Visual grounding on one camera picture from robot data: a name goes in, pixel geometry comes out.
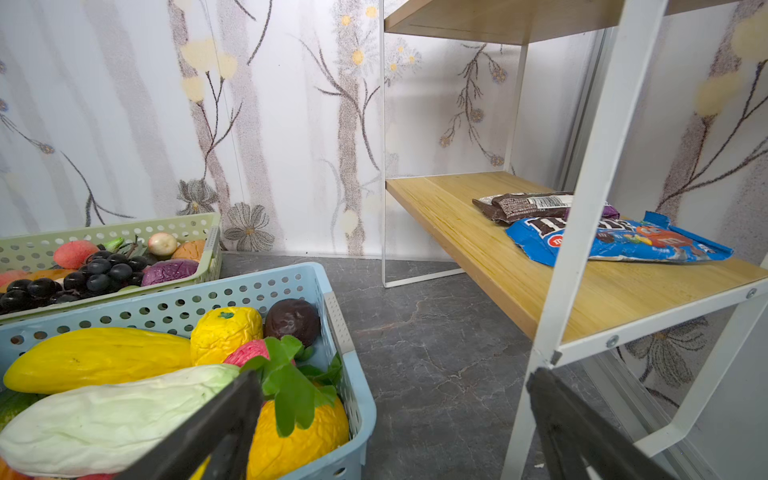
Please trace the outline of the white metal wooden shelf rack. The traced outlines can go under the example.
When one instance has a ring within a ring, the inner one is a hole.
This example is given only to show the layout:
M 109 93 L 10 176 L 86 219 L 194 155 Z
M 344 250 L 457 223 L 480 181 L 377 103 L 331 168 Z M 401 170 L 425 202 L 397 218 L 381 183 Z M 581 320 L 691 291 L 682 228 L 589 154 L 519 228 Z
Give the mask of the white metal wooden shelf rack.
M 733 315 L 673 419 L 637 440 L 643 460 L 684 440 L 767 306 L 767 269 L 737 260 L 696 267 L 590 262 L 589 248 L 625 145 L 662 20 L 701 8 L 698 1 L 408 1 L 382 21 L 384 33 L 531 43 L 613 28 L 595 117 L 575 186 L 564 250 L 552 270 L 530 263 L 469 198 L 493 187 L 520 187 L 500 172 L 384 178 L 395 198 L 523 330 L 533 346 L 502 475 L 522 476 L 535 433 L 544 433 L 533 389 L 539 373 L 724 308 Z

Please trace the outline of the light green plastic basket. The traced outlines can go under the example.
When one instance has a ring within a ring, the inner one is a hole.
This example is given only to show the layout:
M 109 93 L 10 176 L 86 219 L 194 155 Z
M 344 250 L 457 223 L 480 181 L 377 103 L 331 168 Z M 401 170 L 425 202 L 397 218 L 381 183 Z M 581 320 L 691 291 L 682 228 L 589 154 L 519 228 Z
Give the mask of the light green plastic basket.
M 88 240 L 95 244 L 106 244 L 122 237 L 126 240 L 137 240 L 144 244 L 153 234 L 169 233 L 181 242 L 202 240 L 204 250 L 196 272 L 186 278 L 77 302 L 7 313 L 1 316 L 1 322 L 6 324 L 55 315 L 60 312 L 217 280 L 220 278 L 222 261 L 219 245 L 220 223 L 221 216 L 218 213 L 203 213 L 3 238 L 1 240 L 1 271 L 3 273 L 13 270 L 24 270 L 31 273 L 48 269 L 54 265 L 55 250 L 72 240 Z

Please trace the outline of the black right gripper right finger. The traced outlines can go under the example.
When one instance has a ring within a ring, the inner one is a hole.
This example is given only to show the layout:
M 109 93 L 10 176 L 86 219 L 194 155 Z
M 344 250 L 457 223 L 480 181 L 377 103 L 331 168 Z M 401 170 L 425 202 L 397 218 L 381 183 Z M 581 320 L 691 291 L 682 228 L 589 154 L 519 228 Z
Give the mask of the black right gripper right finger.
M 552 479 L 671 479 L 546 368 L 526 384 Z

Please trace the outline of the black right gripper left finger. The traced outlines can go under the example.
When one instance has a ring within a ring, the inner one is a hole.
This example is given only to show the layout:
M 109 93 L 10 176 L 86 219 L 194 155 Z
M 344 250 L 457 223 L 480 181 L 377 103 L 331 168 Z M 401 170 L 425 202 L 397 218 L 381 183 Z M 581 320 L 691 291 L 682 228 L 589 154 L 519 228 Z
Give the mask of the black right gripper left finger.
M 189 479 L 206 464 L 205 479 L 244 479 L 262 404 L 261 375 L 240 374 L 117 477 Z

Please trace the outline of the yellow toy lemon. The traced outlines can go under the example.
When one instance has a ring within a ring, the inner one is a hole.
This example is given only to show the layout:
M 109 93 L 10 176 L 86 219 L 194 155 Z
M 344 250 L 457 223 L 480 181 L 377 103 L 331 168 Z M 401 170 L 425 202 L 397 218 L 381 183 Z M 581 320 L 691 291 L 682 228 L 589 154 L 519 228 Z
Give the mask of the yellow toy lemon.
M 206 313 L 190 335 L 194 366 L 223 363 L 246 343 L 263 338 L 261 314 L 250 307 L 224 307 Z

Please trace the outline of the pink toy peach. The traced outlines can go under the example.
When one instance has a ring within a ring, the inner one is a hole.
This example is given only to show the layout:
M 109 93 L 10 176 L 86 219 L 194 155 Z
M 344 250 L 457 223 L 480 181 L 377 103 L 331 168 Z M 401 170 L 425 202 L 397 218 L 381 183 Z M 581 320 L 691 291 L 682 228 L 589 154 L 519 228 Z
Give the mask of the pink toy peach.
M 63 269 L 76 270 L 99 248 L 88 240 L 74 240 L 61 245 L 53 255 L 54 262 Z

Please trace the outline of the brown candy bag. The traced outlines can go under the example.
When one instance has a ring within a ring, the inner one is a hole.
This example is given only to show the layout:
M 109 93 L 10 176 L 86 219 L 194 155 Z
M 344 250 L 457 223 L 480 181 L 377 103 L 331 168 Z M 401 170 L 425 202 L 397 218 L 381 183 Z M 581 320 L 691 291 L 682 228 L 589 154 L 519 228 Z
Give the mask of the brown candy bag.
M 567 219 L 573 199 L 570 192 L 506 193 L 476 198 L 472 203 L 486 218 L 509 226 L 525 218 Z

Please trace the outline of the dark brown toy fruit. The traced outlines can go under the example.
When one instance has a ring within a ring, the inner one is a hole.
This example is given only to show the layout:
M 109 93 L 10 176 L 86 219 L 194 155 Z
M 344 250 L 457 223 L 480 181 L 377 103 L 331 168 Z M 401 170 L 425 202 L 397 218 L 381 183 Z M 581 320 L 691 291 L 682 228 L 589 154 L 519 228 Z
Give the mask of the dark brown toy fruit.
M 290 335 L 304 347 L 310 347 L 320 336 L 321 320 L 317 308 L 302 299 L 284 299 L 268 311 L 264 336 L 281 339 Z

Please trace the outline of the black toy grapes bunch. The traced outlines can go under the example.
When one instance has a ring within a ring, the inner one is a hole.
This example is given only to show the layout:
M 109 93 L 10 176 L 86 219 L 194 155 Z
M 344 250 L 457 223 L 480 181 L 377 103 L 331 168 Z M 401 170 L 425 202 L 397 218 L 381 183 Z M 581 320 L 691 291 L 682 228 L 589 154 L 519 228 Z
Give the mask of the black toy grapes bunch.
M 73 271 L 36 272 L 1 286 L 1 314 L 87 300 L 140 287 L 150 266 L 144 256 L 99 250 Z

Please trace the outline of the light blue plastic basket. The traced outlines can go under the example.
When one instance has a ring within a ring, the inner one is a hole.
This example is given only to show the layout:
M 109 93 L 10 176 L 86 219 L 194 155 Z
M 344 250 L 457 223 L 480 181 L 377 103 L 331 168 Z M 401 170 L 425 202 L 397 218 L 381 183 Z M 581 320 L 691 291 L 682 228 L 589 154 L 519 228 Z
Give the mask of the light blue plastic basket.
M 330 371 L 341 367 L 338 394 L 349 421 L 350 439 L 338 449 L 290 473 L 292 479 L 358 479 L 366 463 L 367 442 L 376 423 L 376 406 L 346 322 L 324 268 L 300 263 L 189 287 L 129 296 L 87 307 L 61 307 L 40 317 L 1 325 L 1 368 L 33 346 L 60 334 L 96 328 L 136 328 L 187 338 L 208 311 L 250 307 L 266 314 L 283 299 L 314 305 L 321 333 L 308 364 Z

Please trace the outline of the pink red toy strawberry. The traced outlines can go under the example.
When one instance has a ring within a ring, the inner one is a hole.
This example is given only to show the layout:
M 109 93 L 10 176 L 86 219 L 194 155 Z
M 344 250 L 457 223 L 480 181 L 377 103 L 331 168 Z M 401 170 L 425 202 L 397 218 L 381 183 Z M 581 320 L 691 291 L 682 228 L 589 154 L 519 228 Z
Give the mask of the pink red toy strawberry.
M 269 359 L 269 352 L 263 339 L 252 340 L 240 346 L 224 360 L 224 364 L 243 367 L 250 360 L 257 357 Z

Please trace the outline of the orange yellow toy pumpkin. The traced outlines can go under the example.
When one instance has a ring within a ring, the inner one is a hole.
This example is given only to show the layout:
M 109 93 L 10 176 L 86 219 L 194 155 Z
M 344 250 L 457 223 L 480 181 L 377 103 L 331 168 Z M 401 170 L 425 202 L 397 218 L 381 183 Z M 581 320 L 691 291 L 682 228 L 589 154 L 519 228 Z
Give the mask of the orange yellow toy pumpkin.
M 339 397 L 315 409 L 308 429 L 295 428 L 280 437 L 275 406 L 267 401 L 260 412 L 248 457 L 246 479 L 279 479 L 339 448 L 349 441 L 349 423 Z

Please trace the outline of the purple toy cabbage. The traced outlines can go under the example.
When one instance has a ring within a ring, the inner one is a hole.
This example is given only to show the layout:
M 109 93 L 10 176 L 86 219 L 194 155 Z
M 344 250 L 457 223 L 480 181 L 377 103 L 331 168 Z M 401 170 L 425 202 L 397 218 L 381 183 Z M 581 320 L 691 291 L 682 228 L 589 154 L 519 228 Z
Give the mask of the purple toy cabbage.
M 143 271 L 142 287 L 181 280 L 196 273 L 199 263 L 190 259 L 157 262 Z

